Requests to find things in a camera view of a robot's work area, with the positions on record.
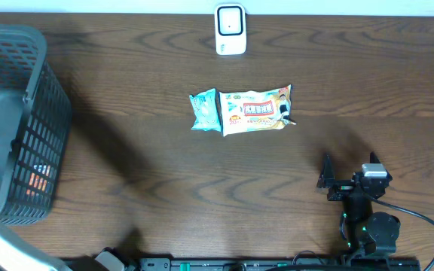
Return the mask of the teal wet wipes pack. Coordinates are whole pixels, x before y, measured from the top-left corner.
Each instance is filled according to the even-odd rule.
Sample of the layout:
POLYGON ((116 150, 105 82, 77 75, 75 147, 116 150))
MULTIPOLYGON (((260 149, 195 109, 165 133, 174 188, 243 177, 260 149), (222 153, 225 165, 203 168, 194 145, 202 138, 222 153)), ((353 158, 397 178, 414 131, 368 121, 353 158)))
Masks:
POLYGON ((193 130, 217 132, 222 131, 222 125, 219 120, 219 111, 216 104, 216 89, 210 89, 195 96, 189 96, 192 105, 195 122, 192 126, 193 130))

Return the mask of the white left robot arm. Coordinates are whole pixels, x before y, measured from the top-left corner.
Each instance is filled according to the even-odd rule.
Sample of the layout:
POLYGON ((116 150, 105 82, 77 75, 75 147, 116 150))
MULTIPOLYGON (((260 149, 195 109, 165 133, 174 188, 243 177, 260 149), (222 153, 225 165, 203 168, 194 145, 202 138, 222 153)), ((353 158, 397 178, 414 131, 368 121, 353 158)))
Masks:
POLYGON ((71 271, 62 260, 33 247, 1 222, 0 270, 71 271))

